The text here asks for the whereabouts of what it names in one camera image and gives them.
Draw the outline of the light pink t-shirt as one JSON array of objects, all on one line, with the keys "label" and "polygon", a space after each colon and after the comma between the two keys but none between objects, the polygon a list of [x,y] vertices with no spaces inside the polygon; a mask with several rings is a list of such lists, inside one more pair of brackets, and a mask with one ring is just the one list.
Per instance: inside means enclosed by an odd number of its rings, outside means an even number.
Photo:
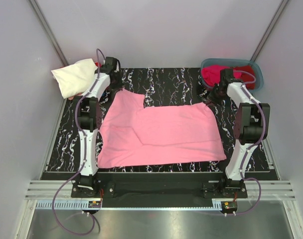
[{"label": "light pink t-shirt", "polygon": [[127,90],[116,93],[100,128],[99,168],[226,159],[206,104],[144,107],[144,99]]}]

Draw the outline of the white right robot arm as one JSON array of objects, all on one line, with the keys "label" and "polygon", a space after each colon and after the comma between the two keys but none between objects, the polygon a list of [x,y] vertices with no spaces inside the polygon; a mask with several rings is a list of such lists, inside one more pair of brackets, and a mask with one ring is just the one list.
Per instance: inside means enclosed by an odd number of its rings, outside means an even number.
[{"label": "white right robot arm", "polygon": [[220,195],[226,198],[236,192],[232,181],[244,180],[252,153],[268,135],[270,105],[254,98],[246,85],[234,77],[233,69],[222,69],[220,82],[214,85],[205,102],[208,106],[217,105],[229,97],[238,108],[233,127],[235,148],[225,168],[227,180],[218,185]]}]

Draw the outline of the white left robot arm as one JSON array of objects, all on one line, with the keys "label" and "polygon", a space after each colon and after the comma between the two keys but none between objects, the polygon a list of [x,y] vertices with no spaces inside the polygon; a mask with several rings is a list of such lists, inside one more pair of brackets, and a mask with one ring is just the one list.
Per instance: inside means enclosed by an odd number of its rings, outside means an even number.
[{"label": "white left robot arm", "polygon": [[120,68],[117,58],[107,57],[94,74],[94,81],[89,88],[74,98],[75,123],[80,139],[80,166],[74,184],[82,188],[88,197],[95,197],[100,190],[100,185],[95,180],[98,171],[96,139],[102,124],[99,101],[106,89],[118,87]]}]

